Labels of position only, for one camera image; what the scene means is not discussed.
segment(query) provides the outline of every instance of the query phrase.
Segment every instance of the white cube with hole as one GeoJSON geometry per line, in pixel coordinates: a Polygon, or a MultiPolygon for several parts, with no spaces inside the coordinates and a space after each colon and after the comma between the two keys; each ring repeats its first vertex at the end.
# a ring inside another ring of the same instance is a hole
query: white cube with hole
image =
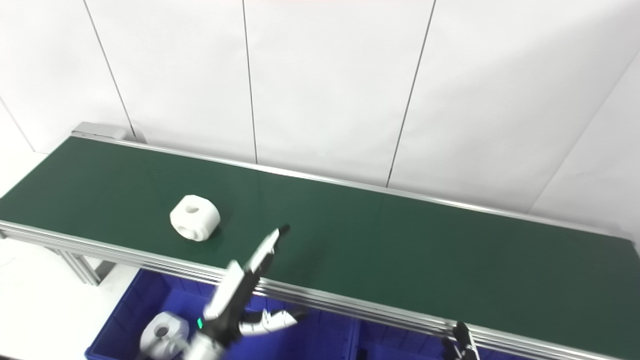
{"type": "Polygon", "coordinates": [[[209,200],[197,195],[187,195],[169,214],[171,225],[189,240],[204,241],[220,223],[220,213],[209,200]]]}

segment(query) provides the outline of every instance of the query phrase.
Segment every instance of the white wall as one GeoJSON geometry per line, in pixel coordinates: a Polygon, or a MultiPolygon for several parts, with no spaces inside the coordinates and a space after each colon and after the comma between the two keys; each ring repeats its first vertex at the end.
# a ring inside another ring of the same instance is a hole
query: white wall
{"type": "Polygon", "coordinates": [[[397,146],[390,187],[640,238],[640,2],[438,0],[420,58],[432,4],[3,1],[0,97],[39,152],[93,121],[385,185],[397,146]]]}
{"type": "Polygon", "coordinates": [[[640,53],[531,213],[618,228],[640,241],[640,53]]]}
{"type": "Polygon", "coordinates": [[[526,212],[640,49],[636,0],[448,0],[390,187],[526,212]]]}
{"type": "Polygon", "coordinates": [[[241,1],[87,4],[139,135],[255,161],[241,1]]]}
{"type": "Polygon", "coordinates": [[[29,143],[20,133],[20,129],[0,98],[0,154],[8,151],[29,151],[30,149],[29,143]]]}
{"type": "Polygon", "coordinates": [[[384,186],[431,1],[246,1],[258,161],[384,186]]]}
{"type": "Polygon", "coordinates": [[[128,129],[82,1],[0,1],[0,96],[38,152],[82,121],[128,129]]]}

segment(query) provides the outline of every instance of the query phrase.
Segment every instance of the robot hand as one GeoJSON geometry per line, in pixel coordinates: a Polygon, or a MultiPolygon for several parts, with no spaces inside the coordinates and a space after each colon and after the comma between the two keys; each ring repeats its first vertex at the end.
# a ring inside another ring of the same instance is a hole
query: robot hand
{"type": "Polygon", "coordinates": [[[288,230],[289,226],[285,225],[267,235],[244,268],[235,260],[229,263],[225,278],[204,308],[203,321],[198,324],[200,329],[193,335],[184,360],[217,360],[242,336],[283,329],[307,315],[305,308],[255,313],[244,310],[260,277],[271,264],[279,239],[288,230]]]}
{"type": "Polygon", "coordinates": [[[444,337],[442,338],[442,345],[445,350],[442,358],[444,360],[480,360],[476,342],[467,325],[463,322],[458,322],[452,332],[453,337],[458,340],[460,349],[458,350],[453,341],[444,337]]]}

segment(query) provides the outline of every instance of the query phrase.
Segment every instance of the blue crate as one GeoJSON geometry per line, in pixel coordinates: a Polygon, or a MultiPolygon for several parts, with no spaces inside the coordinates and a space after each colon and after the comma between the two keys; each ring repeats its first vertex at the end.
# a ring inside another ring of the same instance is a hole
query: blue crate
{"type": "MultiPolygon", "coordinates": [[[[171,311],[189,322],[189,335],[211,299],[213,285],[140,270],[84,353],[89,360],[134,360],[140,335],[162,311],[171,311]]],[[[260,311],[290,307],[285,302],[254,296],[247,309],[260,311]]],[[[355,356],[353,334],[358,321],[311,309],[298,325],[255,337],[244,337],[231,346],[225,360],[351,360],[355,356]]]]}
{"type": "MultiPolygon", "coordinates": [[[[372,322],[360,322],[354,332],[353,360],[442,360],[444,347],[437,336],[372,322]]],[[[482,360],[527,360],[478,348],[482,360]]]]}

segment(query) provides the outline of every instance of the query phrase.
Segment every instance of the conveyor belt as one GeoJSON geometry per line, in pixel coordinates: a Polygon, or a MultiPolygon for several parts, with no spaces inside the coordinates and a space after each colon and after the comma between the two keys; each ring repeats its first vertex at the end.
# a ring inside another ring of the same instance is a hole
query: conveyor belt
{"type": "Polygon", "coordinates": [[[100,138],[70,137],[0,199],[7,235],[209,282],[284,223],[260,293],[430,333],[461,320],[528,357],[640,359],[640,260],[605,232],[100,138]],[[222,217],[202,243],[169,223],[191,193],[222,217]]]}

